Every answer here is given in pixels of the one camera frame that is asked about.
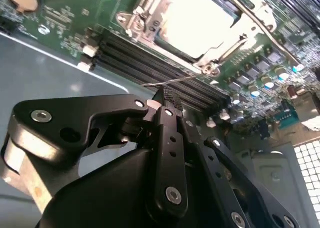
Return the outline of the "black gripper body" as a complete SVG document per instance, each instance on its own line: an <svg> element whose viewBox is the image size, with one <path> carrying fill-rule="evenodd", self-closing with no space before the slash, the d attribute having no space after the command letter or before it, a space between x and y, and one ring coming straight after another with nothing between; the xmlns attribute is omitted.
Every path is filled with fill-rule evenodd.
<svg viewBox="0 0 320 228"><path fill-rule="evenodd" d="M133 150L62 188L39 227L222 227L182 151Z"/></svg>

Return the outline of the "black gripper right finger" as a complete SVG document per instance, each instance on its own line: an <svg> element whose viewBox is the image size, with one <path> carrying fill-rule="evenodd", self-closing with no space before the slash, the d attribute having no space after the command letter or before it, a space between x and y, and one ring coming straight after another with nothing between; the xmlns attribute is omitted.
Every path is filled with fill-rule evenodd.
<svg viewBox="0 0 320 228"><path fill-rule="evenodd" d="M211 191L223 227L298 227L296 219L216 137L203 138L188 113L178 111L188 150Z"/></svg>

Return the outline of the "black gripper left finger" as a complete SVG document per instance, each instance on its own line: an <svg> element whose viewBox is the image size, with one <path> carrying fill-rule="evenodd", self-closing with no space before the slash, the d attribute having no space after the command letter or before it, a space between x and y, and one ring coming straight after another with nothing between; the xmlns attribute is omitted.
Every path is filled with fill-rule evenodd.
<svg viewBox="0 0 320 228"><path fill-rule="evenodd" d="M172 106L133 94L26 100L11 112L3 179L43 214L65 186L133 150L182 151Z"/></svg>

